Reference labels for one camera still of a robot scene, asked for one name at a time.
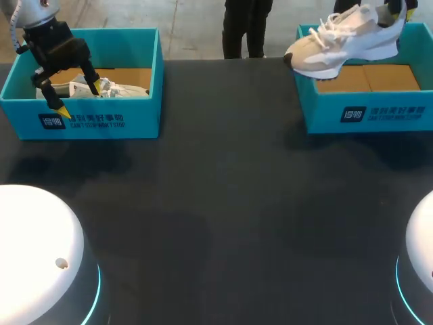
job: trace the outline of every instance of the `person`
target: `person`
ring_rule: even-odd
[[[225,59],[242,58],[242,38],[247,34],[250,58],[263,58],[266,20],[273,0],[226,0],[223,24]]]
[[[354,5],[360,5],[361,0],[336,0],[334,13],[341,14],[349,10]],[[401,10],[401,0],[385,0],[384,4],[388,4],[390,13],[397,16]],[[407,15],[406,20],[410,20],[413,12],[418,7],[418,0],[406,0]]]

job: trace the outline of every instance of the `gray floor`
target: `gray floor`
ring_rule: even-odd
[[[413,20],[426,22],[432,28],[433,1],[419,2]],[[58,18],[67,21],[71,28],[158,27],[166,59],[223,56],[224,0],[60,0],[60,3]],[[333,7],[334,0],[274,0],[268,19],[266,55],[282,56],[294,41],[297,25],[316,24]],[[0,62],[12,62],[15,57],[8,30],[6,19],[0,17]]]

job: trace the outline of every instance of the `table surface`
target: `table surface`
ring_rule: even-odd
[[[113,325],[393,325],[433,188],[430,133],[307,137],[281,59],[166,62],[157,140],[20,142],[1,113],[0,143],[1,183],[78,215]]]

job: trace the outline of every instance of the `white dome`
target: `white dome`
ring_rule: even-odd
[[[406,246],[415,272],[433,293],[433,192],[412,213],[406,231]]]
[[[72,284],[84,237],[72,210],[30,186],[0,186],[0,324],[29,324]]]

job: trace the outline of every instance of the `blue light ring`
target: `blue light ring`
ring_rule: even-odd
[[[403,292],[401,291],[401,288],[400,288],[400,282],[398,281],[398,258],[399,257],[397,257],[397,263],[396,263],[396,265],[395,265],[395,278],[396,278],[396,281],[397,281],[397,288],[398,288],[398,291],[400,292],[400,296],[401,296],[401,299],[403,300],[403,303],[405,303],[405,305],[406,305],[406,308],[410,311],[410,313],[412,314],[412,316],[421,324],[421,325],[426,325],[425,323],[423,323],[421,320],[420,320],[420,318],[418,317],[418,316],[416,316],[416,314],[413,312],[413,310],[410,308],[410,306],[409,306],[409,304],[407,303],[407,301],[406,301],[406,299],[405,299],[405,296],[403,296]]]
[[[99,268],[99,265],[97,266],[97,277],[98,277],[98,281],[97,281],[97,290],[96,290],[95,301],[93,302],[92,308],[90,309],[89,313],[87,314],[86,318],[83,320],[83,322],[81,323],[81,325],[87,324],[87,322],[89,321],[90,317],[92,316],[93,311],[96,308],[97,300],[99,299],[99,294],[101,292],[101,270]]]

